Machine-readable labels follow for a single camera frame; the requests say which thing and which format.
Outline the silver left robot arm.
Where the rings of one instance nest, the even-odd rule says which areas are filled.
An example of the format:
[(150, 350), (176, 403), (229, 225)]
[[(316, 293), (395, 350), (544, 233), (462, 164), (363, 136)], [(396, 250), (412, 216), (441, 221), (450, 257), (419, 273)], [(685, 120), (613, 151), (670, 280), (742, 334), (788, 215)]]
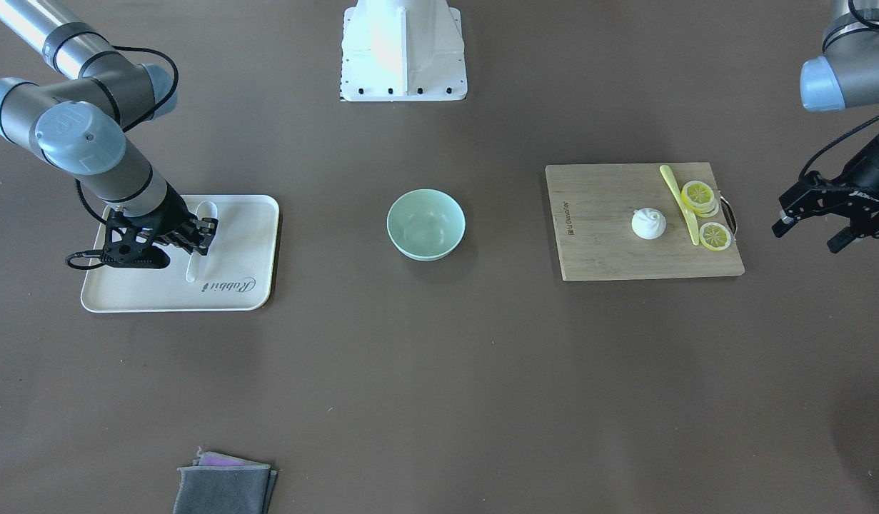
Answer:
[[(821, 53), (801, 69), (800, 97), (811, 113), (879, 104), (879, 1), (832, 3)], [(837, 178), (824, 178), (814, 163), (809, 158), (780, 196), (773, 234), (782, 237), (802, 219), (831, 214), (848, 220), (828, 241), (831, 253), (858, 238), (879, 238), (879, 133)]]

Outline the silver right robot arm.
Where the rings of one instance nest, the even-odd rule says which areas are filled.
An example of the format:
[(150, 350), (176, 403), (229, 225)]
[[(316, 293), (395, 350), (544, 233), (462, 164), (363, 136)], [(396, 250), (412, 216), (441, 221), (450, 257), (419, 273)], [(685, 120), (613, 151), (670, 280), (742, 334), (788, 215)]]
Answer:
[(207, 255), (217, 219), (192, 213), (128, 137), (175, 108), (174, 61), (129, 61), (129, 46), (114, 45), (59, 1), (0, 1), (0, 20), (64, 76), (45, 86), (0, 79), (0, 136), (70, 175), (82, 206), (103, 225), (102, 245), (65, 264), (162, 269), (171, 262), (166, 246)]

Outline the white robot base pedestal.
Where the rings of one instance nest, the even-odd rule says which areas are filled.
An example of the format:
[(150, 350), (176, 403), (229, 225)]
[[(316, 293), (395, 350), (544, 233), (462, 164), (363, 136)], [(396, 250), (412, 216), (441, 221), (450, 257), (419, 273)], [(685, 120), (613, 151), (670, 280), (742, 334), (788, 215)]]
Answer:
[(468, 95), (462, 16), (446, 1), (358, 1), (343, 13), (341, 50), (342, 101)]

